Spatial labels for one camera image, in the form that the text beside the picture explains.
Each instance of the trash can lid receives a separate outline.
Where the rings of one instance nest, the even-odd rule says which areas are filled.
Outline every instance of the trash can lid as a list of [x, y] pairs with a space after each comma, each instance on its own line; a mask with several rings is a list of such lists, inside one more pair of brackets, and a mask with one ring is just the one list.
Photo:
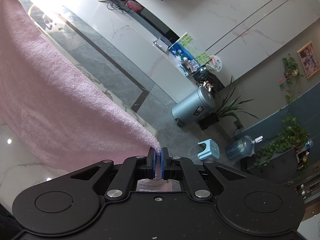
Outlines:
[[215, 103], [213, 95], [205, 88], [205, 87], [199, 87], [197, 89], [199, 99], [201, 102], [209, 109], [214, 109]]

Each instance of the light blue plastic stool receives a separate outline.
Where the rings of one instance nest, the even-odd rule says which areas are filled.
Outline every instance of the light blue plastic stool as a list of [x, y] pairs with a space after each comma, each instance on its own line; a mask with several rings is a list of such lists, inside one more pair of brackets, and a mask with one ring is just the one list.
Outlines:
[[204, 160], [207, 158], [214, 158], [214, 159], [219, 159], [220, 158], [220, 150], [218, 144], [216, 144], [215, 141], [209, 139], [203, 142], [198, 142], [198, 144], [206, 144], [206, 148], [203, 152], [200, 152], [198, 154], [199, 160]]

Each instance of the blue wall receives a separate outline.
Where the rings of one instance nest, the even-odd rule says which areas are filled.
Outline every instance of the blue wall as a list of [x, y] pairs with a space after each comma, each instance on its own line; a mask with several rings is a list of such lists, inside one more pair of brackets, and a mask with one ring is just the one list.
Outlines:
[[270, 115], [237, 134], [236, 137], [241, 138], [244, 135], [249, 135], [256, 138], [262, 135], [266, 141], [259, 143], [258, 146], [263, 147], [282, 131], [283, 123], [281, 121], [286, 117], [287, 111], [295, 116], [298, 123], [310, 133], [314, 144], [309, 155], [309, 164], [312, 165], [320, 160], [320, 82], [293, 101], [290, 106], [284, 107], [283, 111]]

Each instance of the marble table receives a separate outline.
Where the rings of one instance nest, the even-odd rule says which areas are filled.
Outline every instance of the marble table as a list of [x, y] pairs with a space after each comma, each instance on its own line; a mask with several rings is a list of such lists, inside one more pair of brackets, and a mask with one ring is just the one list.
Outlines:
[[[36, 22], [35, 24], [85, 76], [87, 76], [106, 96], [141, 123], [151, 134], [157, 131], [133, 112], [128, 106], [106, 89], [93, 75], [70, 56]], [[33, 156], [26, 145], [16, 136], [10, 127], [0, 118], [0, 203], [12, 212], [15, 197], [28, 187], [67, 174], [64, 170], [51, 169]]]

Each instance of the red object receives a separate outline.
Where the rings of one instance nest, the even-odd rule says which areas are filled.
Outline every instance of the red object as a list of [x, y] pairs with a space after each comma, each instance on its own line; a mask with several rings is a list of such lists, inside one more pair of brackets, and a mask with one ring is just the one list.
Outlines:
[[141, 12], [144, 9], [144, 7], [141, 4], [135, 1], [129, 0], [125, 5], [128, 6], [134, 12]]

